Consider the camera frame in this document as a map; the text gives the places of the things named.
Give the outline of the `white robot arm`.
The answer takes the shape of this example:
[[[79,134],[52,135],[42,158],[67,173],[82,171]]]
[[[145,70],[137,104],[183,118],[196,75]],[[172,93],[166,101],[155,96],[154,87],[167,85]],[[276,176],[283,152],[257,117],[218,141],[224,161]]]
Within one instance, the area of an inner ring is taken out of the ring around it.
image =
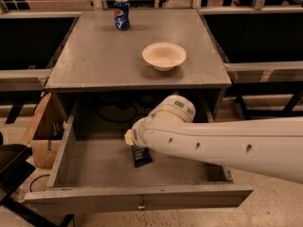
[[[303,118],[195,123],[194,105],[166,97],[125,134],[128,145],[303,183]]]

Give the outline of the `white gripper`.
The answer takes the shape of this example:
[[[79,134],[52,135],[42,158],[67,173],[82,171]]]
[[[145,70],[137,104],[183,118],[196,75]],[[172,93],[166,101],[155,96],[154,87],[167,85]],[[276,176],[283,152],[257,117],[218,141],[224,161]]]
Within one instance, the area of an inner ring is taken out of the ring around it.
[[[146,118],[141,118],[133,124],[132,130],[127,130],[124,134],[125,143],[129,146],[135,144],[140,148],[147,146],[145,140]]]

